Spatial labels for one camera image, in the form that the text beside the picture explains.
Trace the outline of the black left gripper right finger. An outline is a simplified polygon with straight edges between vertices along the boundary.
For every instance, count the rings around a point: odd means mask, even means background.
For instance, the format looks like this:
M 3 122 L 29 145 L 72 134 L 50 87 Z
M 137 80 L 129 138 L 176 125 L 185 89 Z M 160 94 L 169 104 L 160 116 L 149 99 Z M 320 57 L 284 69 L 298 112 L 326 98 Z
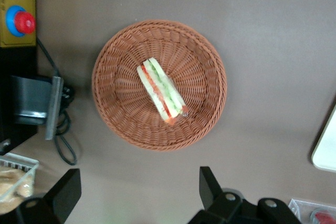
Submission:
M 199 195 L 203 203 L 189 223 L 257 223 L 257 207 L 234 189 L 222 189 L 208 166 L 199 168 Z

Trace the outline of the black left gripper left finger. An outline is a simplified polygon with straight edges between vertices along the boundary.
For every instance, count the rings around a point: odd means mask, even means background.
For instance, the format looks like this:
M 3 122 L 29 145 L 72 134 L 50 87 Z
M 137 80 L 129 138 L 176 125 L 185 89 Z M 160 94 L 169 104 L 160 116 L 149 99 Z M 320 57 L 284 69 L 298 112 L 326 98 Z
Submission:
M 16 208 L 17 223 L 65 223 L 80 197 L 80 169 L 70 169 L 44 196 L 31 197 Z

